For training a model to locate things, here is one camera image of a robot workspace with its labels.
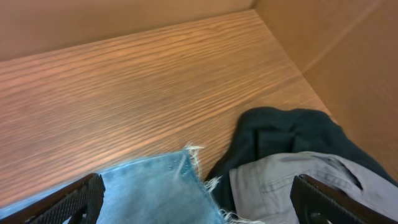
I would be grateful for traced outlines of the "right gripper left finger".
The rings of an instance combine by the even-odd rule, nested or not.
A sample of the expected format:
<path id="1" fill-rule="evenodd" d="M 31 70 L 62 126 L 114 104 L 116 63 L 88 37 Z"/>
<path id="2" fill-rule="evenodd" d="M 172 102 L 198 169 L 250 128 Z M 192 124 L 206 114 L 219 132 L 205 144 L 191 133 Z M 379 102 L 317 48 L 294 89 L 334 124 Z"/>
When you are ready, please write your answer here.
<path id="1" fill-rule="evenodd" d="M 105 190 L 102 176 L 91 173 L 3 218 L 1 224 L 95 224 Z"/>

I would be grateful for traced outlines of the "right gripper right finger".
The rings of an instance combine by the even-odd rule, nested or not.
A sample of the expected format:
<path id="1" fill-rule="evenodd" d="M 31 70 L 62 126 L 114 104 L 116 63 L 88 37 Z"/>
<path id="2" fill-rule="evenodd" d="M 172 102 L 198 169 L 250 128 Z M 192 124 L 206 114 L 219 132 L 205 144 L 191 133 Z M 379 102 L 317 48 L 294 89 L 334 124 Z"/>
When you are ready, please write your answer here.
<path id="1" fill-rule="evenodd" d="M 305 174 L 294 177 L 290 200 L 300 224 L 397 224 Z"/>

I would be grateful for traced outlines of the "blue denim jeans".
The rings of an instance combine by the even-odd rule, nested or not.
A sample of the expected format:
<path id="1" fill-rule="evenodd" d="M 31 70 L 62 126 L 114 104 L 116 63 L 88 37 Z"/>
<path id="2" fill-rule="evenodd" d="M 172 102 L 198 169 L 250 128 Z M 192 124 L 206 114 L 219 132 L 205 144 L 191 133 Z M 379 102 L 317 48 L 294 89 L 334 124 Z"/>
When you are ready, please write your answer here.
<path id="1" fill-rule="evenodd" d="M 189 144 L 177 152 L 134 159 L 97 172 L 106 190 L 96 223 L 248 223 L 220 209 L 213 200 L 211 192 L 218 178 L 200 180 L 200 149 Z M 72 183 L 2 208 L 1 220 Z"/>

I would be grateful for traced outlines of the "grey cargo pants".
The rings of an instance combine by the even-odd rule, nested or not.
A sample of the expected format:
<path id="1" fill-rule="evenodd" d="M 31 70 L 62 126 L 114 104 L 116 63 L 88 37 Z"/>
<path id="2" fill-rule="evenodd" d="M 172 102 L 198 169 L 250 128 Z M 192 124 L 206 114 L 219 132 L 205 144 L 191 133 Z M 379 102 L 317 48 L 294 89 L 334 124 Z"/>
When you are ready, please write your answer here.
<path id="1" fill-rule="evenodd" d="M 229 172 L 236 214 L 264 223 L 397 221 L 397 186 L 333 154 L 281 153 Z"/>

